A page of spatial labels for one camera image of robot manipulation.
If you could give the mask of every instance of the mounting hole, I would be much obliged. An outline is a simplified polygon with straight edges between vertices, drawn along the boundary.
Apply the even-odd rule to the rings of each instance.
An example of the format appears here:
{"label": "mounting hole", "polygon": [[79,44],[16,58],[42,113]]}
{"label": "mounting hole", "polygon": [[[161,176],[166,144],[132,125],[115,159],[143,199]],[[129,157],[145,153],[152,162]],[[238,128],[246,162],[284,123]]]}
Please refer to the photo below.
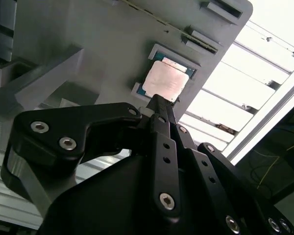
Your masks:
{"label": "mounting hole", "polygon": [[31,129],[37,133],[45,133],[49,130],[49,126],[42,121],[35,121],[30,125]]}
{"label": "mounting hole", "polygon": [[167,164],[170,164],[170,163],[171,163],[170,159],[167,158],[167,157],[164,157],[163,160],[164,160],[164,162],[167,163]]}
{"label": "mounting hole", "polygon": [[167,144],[167,143],[164,143],[163,146],[166,148],[166,149],[169,149],[170,146]]}
{"label": "mounting hole", "polygon": [[166,123],[167,121],[163,118],[163,117],[158,117],[158,119],[163,122],[163,123]]}
{"label": "mounting hole", "polygon": [[210,180],[210,182],[213,183],[213,184],[216,183],[216,180],[215,180],[214,178],[210,177],[210,176],[209,176],[209,180]]}
{"label": "mounting hole", "polygon": [[63,137],[59,141],[60,146],[65,150],[73,150],[76,148],[76,141],[70,137]]}
{"label": "mounting hole", "polygon": [[137,112],[133,109],[128,109],[128,111],[132,114],[132,115],[137,115]]}

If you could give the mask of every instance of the silver screw head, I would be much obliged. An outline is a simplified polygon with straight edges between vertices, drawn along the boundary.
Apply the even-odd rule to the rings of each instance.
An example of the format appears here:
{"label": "silver screw head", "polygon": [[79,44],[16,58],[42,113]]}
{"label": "silver screw head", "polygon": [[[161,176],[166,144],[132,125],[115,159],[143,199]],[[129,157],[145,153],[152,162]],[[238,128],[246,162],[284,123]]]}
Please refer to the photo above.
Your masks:
{"label": "silver screw head", "polygon": [[181,132],[183,132],[183,133],[187,133],[187,130],[185,129],[184,126],[180,126],[179,129],[180,129]]}
{"label": "silver screw head", "polygon": [[132,114],[132,115],[137,115],[137,112],[134,109],[128,109],[128,111]]}
{"label": "silver screw head", "polygon": [[290,227],[288,226],[288,224],[283,220],[283,219],[280,219],[280,223],[282,224],[283,228],[288,231],[289,233],[291,232],[291,229]]}
{"label": "silver screw head", "polygon": [[159,121],[166,123],[166,120],[163,117],[158,117]]}
{"label": "silver screw head", "polygon": [[215,151],[215,149],[212,146],[210,146],[210,145],[207,145],[207,148],[210,150],[210,152],[214,152]]}
{"label": "silver screw head", "polygon": [[76,148],[76,142],[70,137],[63,137],[59,141],[59,145],[65,150],[73,150]]}
{"label": "silver screw head", "polygon": [[239,234],[240,233],[240,227],[237,224],[237,222],[229,215],[226,216],[225,218],[225,222],[227,224],[227,226],[229,227],[229,229],[235,233],[235,234]]}
{"label": "silver screw head", "polygon": [[273,230],[275,230],[278,233],[281,231],[279,225],[273,219],[269,218],[268,222],[270,226],[273,228]]}
{"label": "silver screw head", "polygon": [[160,194],[160,202],[167,209],[172,211],[175,206],[174,199],[167,193]]}
{"label": "silver screw head", "polygon": [[30,128],[34,131],[34,132],[37,132],[37,133],[45,133],[49,130],[49,126],[42,122],[42,121],[35,121],[35,122],[32,122],[31,125],[30,125]]}

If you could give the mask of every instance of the slot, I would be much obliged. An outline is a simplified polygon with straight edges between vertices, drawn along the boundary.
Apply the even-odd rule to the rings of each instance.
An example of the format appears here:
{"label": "slot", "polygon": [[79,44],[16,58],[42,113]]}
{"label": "slot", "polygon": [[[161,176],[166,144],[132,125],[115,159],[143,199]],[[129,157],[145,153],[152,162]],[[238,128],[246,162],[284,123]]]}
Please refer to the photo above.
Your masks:
{"label": "slot", "polygon": [[205,47],[203,46],[202,44],[192,40],[192,39],[189,39],[189,38],[184,38],[183,39],[183,42],[185,43],[186,46],[200,52],[200,53],[203,53],[203,54],[207,54],[207,55],[215,55],[218,50],[215,49],[213,46],[209,45],[211,48],[208,48],[208,47]]}
{"label": "slot", "polygon": [[241,16],[241,12],[235,9],[234,7],[230,6],[224,1],[221,0],[213,0],[213,3],[220,7],[221,9],[225,10],[226,12],[230,13],[235,18],[239,18]]}
{"label": "slot", "polygon": [[231,24],[237,24],[242,12],[230,6],[229,4],[221,1],[214,0],[211,2],[203,2],[202,6],[207,10],[217,14],[222,19],[228,21]]}

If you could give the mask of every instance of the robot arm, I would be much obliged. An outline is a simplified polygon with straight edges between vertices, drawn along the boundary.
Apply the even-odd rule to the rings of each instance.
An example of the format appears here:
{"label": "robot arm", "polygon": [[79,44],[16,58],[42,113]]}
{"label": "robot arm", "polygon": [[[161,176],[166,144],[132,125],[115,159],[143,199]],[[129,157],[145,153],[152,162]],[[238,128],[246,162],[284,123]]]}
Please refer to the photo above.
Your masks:
{"label": "robot arm", "polygon": [[[124,148],[131,156],[76,185],[78,164]],[[294,235],[214,146],[194,145],[158,95],[141,112],[118,103],[18,115],[1,176],[40,211],[40,235]]]}

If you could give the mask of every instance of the black metal bracket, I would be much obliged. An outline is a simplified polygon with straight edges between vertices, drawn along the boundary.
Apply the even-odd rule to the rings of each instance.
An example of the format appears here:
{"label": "black metal bracket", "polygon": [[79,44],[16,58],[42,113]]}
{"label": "black metal bracket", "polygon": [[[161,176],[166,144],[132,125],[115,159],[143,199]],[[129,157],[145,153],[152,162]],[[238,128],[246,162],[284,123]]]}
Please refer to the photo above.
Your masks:
{"label": "black metal bracket", "polygon": [[[149,116],[119,103],[15,118],[1,176],[40,209],[40,234],[294,234],[213,145],[196,148],[169,101],[155,95],[146,108]],[[78,164],[123,148],[130,157],[72,184]]]}

